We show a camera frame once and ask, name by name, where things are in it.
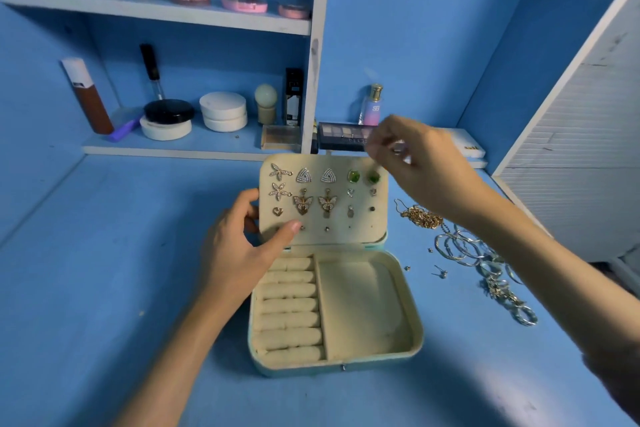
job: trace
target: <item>jewelry box compartment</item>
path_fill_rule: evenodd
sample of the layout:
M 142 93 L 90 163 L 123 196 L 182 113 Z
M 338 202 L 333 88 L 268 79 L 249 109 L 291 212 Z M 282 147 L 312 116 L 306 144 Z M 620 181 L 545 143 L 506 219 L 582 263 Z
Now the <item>jewelry box compartment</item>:
M 254 289 L 248 342 L 258 370 L 308 375 L 415 355 L 424 333 L 397 259 L 349 246 L 320 248 L 301 257 L 285 252 Z

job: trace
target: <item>triangle earring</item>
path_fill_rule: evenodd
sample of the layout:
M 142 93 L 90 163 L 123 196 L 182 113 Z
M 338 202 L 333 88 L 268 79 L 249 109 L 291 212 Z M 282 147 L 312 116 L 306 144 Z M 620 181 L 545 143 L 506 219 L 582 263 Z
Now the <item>triangle earring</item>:
M 335 182 L 335 174 L 333 174 L 333 171 L 331 170 L 331 168 L 327 169 L 322 174 L 322 177 L 320 178 L 320 180 L 322 182 Z
M 301 183 L 311 182 L 311 173 L 309 172 L 309 169 L 307 169 L 306 167 L 300 169 L 298 177 L 296 177 L 296 181 Z

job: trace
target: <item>perfume bottle cap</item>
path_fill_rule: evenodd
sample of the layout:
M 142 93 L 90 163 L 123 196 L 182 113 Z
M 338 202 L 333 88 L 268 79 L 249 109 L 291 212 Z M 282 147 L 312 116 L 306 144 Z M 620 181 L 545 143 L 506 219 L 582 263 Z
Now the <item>perfume bottle cap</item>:
M 373 83 L 371 85 L 371 100 L 372 101 L 380 100 L 380 93 L 382 93 L 382 85 L 378 83 Z

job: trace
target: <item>eyeshadow palette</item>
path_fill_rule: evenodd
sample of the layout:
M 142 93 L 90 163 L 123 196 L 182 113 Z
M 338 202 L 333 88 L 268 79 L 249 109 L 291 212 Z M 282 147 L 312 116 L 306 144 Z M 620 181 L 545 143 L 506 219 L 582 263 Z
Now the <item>eyeshadow palette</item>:
M 364 146 L 375 126 L 352 123 L 319 124 L 318 145 L 325 150 L 350 150 L 364 152 Z

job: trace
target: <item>cosmetic shelf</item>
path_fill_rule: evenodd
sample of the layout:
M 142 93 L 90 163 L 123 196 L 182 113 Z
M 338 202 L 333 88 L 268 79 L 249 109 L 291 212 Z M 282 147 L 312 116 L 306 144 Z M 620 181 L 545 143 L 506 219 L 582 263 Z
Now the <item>cosmetic shelf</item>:
M 171 0 L 0 0 L 16 7 L 72 10 L 89 14 L 107 14 L 138 19 L 185 22 L 205 26 L 310 35 L 311 21 L 287 19 L 276 13 L 244 14 L 222 8 L 220 0 L 210 5 L 179 5 Z
M 111 115 L 111 121 L 117 127 L 141 113 L 141 108 L 121 108 Z M 209 130 L 204 126 L 199 112 L 191 123 L 191 133 L 181 139 L 151 140 L 138 127 L 120 142 L 111 142 L 105 135 L 93 135 L 84 142 L 83 151 L 98 155 L 225 160 L 264 160 L 271 154 L 290 152 L 283 149 L 260 149 L 262 125 L 255 119 L 250 118 L 244 128 L 228 133 Z

